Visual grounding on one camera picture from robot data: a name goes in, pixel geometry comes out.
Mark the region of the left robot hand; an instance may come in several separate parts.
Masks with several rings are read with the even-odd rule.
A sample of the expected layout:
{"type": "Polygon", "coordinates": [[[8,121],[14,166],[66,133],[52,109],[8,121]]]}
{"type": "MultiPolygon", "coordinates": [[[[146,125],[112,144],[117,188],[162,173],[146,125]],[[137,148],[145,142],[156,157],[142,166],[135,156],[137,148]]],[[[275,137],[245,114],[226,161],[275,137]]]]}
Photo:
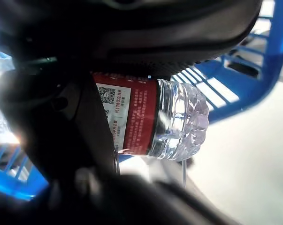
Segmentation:
{"type": "Polygon", "coordinates": [[[229,220],[173,182],[89,168],[53,182],[49,205],[63,219],[110,225],[227,225],[229,220]]]}

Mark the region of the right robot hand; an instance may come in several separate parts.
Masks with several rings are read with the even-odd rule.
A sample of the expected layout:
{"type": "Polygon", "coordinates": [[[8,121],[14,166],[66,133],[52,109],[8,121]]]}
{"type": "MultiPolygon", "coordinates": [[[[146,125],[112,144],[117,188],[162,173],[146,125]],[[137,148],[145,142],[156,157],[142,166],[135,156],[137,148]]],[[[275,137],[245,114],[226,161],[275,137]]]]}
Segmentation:
{"type": "Polygon", "coordinates": [[[256,23],[260,0],[0,0],[0,109],[40,172],[115,170],[112,136],[90,73],[170,78],[216,58],[256,23]]]}

